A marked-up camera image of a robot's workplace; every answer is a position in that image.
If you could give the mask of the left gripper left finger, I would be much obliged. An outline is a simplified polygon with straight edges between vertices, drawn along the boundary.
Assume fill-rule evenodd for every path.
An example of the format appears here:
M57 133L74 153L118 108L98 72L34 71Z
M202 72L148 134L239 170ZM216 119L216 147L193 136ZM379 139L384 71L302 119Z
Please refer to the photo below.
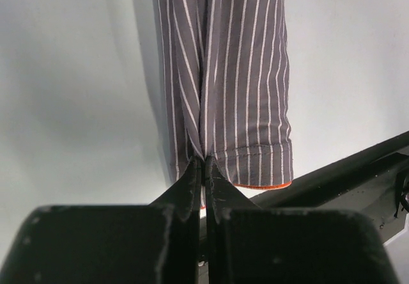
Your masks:
M202 162L148 205L48 205L21 224L2 283L197 283Z

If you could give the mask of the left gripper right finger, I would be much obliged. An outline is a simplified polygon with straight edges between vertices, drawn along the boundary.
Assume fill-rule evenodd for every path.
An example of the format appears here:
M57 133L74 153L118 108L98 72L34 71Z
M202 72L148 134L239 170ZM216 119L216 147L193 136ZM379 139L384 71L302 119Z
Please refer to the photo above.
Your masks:
M262 208L206 166L210 283L397 283L371 220L352 210Z

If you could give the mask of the grey striped boxer underwear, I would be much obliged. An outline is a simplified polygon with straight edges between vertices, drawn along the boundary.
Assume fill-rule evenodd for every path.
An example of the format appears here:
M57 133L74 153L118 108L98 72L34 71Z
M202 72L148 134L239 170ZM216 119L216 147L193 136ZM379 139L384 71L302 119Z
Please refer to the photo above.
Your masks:
M214 157L233 185L293 180L284 0L158 0L171 176Z

